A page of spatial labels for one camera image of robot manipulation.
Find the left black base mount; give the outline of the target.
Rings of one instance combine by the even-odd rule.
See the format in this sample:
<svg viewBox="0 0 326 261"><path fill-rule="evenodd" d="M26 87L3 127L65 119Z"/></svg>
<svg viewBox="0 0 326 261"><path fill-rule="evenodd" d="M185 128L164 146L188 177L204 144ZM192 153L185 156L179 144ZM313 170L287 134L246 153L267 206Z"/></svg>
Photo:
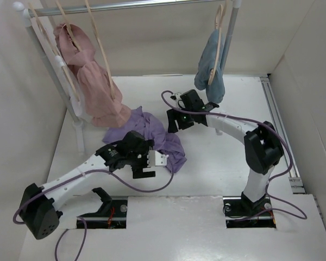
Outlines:
<svg viewBox="0 0 326 261"><path fill-rule="evenodd" d="M109 207L100 207L95 213L82 215L88 229L126 229L128 199L114 198Z"/></svg>

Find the white clothes rack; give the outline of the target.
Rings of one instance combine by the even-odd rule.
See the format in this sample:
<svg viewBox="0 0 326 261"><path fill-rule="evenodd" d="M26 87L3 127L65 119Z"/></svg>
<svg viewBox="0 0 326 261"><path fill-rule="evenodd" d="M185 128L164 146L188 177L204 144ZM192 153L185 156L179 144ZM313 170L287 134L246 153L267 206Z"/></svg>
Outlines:
<svg viewBox="0 0 326 261"><path fill-rule="evenodd" d="M108 4L97 4L90 6L91 11L108 11L108 10L120 10L120 9L131 9L131 8L146 8L146 7L155 7L155 6L164 6L164 5L175 5L175 4L188 4L195 3L195 1L130 1L130 2L121 2L121 3L108 3ZM12 4L13 9L18 12L22 18L26 31L28 32L32 43L37 49L39 56L48 71L49 76L51 77L60 97L62 98L71 118L73 120L73 127L76 133L76 144L78 153L83 155L85 154L85 145L84 145L84 136L83 128L84 121L80 119L74 112L70 98L65 92L63 85L58 78L57 71L53 67L53 63L46 54L34 28L32 25L32 19L35 18L32 11L29 8L26 8L23 3L15 1ZM42 8L35 9L37 16L47 17L47 16L57 16L61 15L61 12L58 8ZM67 7L64 9L65 14L81 14L86 13L86 5L80 5L75 7ZM54 64L57 66L57 70L62 72L63 78L67 81L62 69L57 65L55 61Z"/></svg>

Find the purple t shirt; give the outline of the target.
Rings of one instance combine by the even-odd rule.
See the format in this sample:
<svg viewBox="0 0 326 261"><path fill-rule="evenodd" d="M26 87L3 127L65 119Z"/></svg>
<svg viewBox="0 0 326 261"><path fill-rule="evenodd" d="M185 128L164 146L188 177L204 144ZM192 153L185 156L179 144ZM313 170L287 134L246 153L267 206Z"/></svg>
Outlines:
<svg viewBox="0 0 326 261"><path fill-rule="evenodd" d="M131 111L127 123L120 128L109 128L103 138L105 144L122 140L130 132L136 131L146 140L154 140L153 149L168 155L166 168L177 173L186 163L186 155L179 137L174 133L168 133L162 122L151 113L138 107Z"/></svg>

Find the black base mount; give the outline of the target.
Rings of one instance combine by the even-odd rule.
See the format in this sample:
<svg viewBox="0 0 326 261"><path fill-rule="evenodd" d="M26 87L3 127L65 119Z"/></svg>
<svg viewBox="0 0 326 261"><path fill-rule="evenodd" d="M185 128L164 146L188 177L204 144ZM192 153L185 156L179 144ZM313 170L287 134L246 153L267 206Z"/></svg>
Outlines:
<svg viewBox="0 0 326 261"><path fill-rule="evenodd" d="M273 212L269 198L253 210L246 209L240 197L223 198L223 214L225 215L226 228L276 228Z"/></svg>
<svg viewBox="0 0 326 261"><path fill-rule="evenodd" d="M95 213L82 215L88 229L126 229L128 199L114 198L109 207L100 207Z"/></svg>

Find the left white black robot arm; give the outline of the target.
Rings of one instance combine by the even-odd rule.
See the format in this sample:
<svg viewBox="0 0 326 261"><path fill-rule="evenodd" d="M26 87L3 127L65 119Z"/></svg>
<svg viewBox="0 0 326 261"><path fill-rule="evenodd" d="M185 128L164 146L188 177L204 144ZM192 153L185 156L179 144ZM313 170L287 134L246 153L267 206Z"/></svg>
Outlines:
<svg viewBox="0 0 326 261"><path fill-rule="evenodd" d="M145 169L166 166L167 157L153 146L154 140L146 140L136 131L128 132L122 140L99 148L88 160L60 178L41 186L35 183L27 186L18 209L19 217L34 238L41 240L58 227L61 217L66 217L63 206L72 198L92 192L97 197L91 207L79 215L107 214L112 198L102 188L101 176L130 166L134 179L155 177L155 171Z"/></svg>

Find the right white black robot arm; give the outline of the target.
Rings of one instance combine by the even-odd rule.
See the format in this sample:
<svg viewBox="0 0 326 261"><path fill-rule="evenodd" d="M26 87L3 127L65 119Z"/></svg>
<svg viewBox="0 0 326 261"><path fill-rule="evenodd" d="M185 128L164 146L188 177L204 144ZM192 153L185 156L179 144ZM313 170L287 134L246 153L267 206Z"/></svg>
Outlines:
<svg viewBox="0 0 326 261"><path fill-rule="evenodd" d="M274 168L284 156L282 139L268 122L231 116L218 111L218 104L204 103L195 90L183 94L169 92L175 105L167 111L168 131L176 133L198 123L213 128L217 134L226 133L244 145L249 167L247 184L240 199L225 201L231 216L257 214L267 203L267 188Z"/></svg>

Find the wooden hanger with blue garment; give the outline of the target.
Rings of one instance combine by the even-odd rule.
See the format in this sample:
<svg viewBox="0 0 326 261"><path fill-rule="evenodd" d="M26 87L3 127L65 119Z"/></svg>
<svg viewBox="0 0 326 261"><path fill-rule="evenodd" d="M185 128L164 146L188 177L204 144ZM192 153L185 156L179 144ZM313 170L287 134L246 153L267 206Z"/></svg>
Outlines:
<svg viewBox="0 0 326 261"><path fill-rule="evenodd" d="M212 81L214 80L214 77L216 74L216 67L218 64L219 57L220 57L222 22L223 22L223 18L224 18L224 8L225 7L226 7L226 5L220 4L217 9L216 16L215 16L215 29L218 31L218 38L217 38L217 47L216 47L214 66L209 75L208 85L211 85Z"/></svg>

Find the wooden hanger with pink dress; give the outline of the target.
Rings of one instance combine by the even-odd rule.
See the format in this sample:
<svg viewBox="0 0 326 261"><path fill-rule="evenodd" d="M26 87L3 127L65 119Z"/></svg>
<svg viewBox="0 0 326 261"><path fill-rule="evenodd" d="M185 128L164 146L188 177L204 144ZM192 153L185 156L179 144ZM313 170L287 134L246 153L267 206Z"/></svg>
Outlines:
<svg viewBox="0 0 326 261"><path fill-rule="evenodd" d="M58 9L60 10L62 17L65 20L65 25L66 25L66 28L67 28L67 32L68 32L68 34L69 34L69 36L71 38L72 43L74 44L76 49L81 52L83 49L81 48L80 44L76 40L76 37L74 36L74 33L72 31L72 28L71 28L71 24L70 24L69 19L67 18L66 14L65 14L65 11L64 11L63 7L60 4L60 1L55 0L55 3L57 5Z"/></svg>

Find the aluminium rail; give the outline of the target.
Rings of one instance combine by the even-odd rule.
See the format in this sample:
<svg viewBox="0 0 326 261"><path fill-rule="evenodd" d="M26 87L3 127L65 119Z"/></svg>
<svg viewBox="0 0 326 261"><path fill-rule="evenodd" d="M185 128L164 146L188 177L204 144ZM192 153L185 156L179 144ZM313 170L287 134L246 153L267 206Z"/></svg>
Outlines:
<svg viewBox="0 0 326 261"><path fill-rule="evenodd" d="M282 121L281 115L280 115L280 111L277 105L277 102L275 100L274 97L274 93L271 87L271 83L269 81L269 77L260 77L260 83L262 85L265 97L266 97L266 101L267 101L267 105L269 108L269 112L271 114L271 118L273 120L273 125L276 129L276 131L278 132L278 134L284 139L284 141L286 142L288 148L289 148L289 152L290 155L292 156L292 168L290 170L289 173L289 182L290 182L290 186L292 189L292 192L294 194L306 194L305 188L304 188L304 184L302 182L302 179L300 177L299 171L297 169L297 164L289 143L289 139L285 130L285 126L284 123Z"/></svg>

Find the pink dress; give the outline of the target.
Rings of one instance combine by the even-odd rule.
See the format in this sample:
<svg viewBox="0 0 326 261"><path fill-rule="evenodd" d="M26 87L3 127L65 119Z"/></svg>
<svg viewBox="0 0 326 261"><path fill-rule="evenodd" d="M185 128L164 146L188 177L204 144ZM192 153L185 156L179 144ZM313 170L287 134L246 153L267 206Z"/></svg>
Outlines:
<svg viewBox="0 0 326 261"><path fill-rule="evenodd" d="M131 116L131 109L122 103L122 94L110 80L107 70L96 62L96 49L88 36L73 24L71 31L81 49L72 42L65 24L54 29L54 36L64 61L78 82L81 107L87 119L96 127L122 127Z"/></svg>

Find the blue garment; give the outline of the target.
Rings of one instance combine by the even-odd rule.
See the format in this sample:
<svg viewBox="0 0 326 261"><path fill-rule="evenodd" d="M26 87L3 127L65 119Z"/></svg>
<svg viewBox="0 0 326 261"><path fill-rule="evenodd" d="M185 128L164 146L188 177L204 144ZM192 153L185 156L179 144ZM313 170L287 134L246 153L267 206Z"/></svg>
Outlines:
<svg viewBox="0 0 326 261"><path fill-rule="evenodd" d="M198 69L194 79L195 87L206 91L209 102L221 103L225 95L225 87L221 71L223 52L222 38L219 40L219 30L215 29L203 49L198 62Z"/></svg>

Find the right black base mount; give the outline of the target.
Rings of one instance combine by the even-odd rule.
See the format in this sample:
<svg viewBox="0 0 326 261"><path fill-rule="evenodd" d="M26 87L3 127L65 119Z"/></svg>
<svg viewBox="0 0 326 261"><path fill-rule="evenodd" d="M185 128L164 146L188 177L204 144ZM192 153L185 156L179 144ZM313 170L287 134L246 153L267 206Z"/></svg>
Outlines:
<svg viewBox="0 0 326 261"><path fill-rule="evenodd" d="M269 198L253 210L246 209L240 197L223 198L223 214L225 215L226 228L276 228L273 212Z"/></svg>

